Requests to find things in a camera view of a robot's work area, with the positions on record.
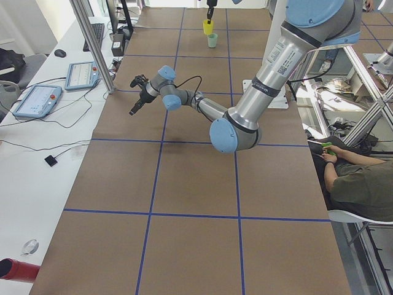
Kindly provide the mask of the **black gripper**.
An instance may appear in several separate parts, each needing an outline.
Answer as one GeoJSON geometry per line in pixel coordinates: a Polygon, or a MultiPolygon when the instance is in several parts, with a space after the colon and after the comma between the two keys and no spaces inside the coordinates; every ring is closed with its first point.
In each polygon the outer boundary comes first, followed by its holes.
{"type": "Polygon", "coordinates": [[[217,0],[207,0],[206,3],[208,5],[208,11],[206,14],[207,24],[211,24],[214,7],[217,5],[217,0]]]}
{"type": "Polygon", "coordinates": [[[139,100],[131,108],[131,110],[129,111],[129,115],[135,115],[146,103],[153,102],[154,97],[148,93],[146,88],[148,81],[148,78],[146,78],[146,76],[143,74],[135,76],[134,79],[131,81],[130,87],[134,88],[136,86],[139,86],[141,91],[139,93],[139,100]]]}

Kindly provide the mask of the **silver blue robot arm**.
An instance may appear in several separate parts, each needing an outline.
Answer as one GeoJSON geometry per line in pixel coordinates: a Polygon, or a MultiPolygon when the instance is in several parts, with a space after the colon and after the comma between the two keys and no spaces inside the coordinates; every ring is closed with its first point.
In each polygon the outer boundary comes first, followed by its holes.
{"type": "Polygon", "coordinates": [[[360,36],[362,1],[285,1],[284,8],[281,35],[236,106],[225,108],[199,91],[175,86],[174,69],[163,66],[153,79],[140,75],[131,82],[141,91],[130,115],[161,96],[169,111],[190,106],[208,118],[209,137],[218,151],[232,153],[256,146],[262,137],[261,115],[306,54],[321,47],[351,45],[360,36]]]}

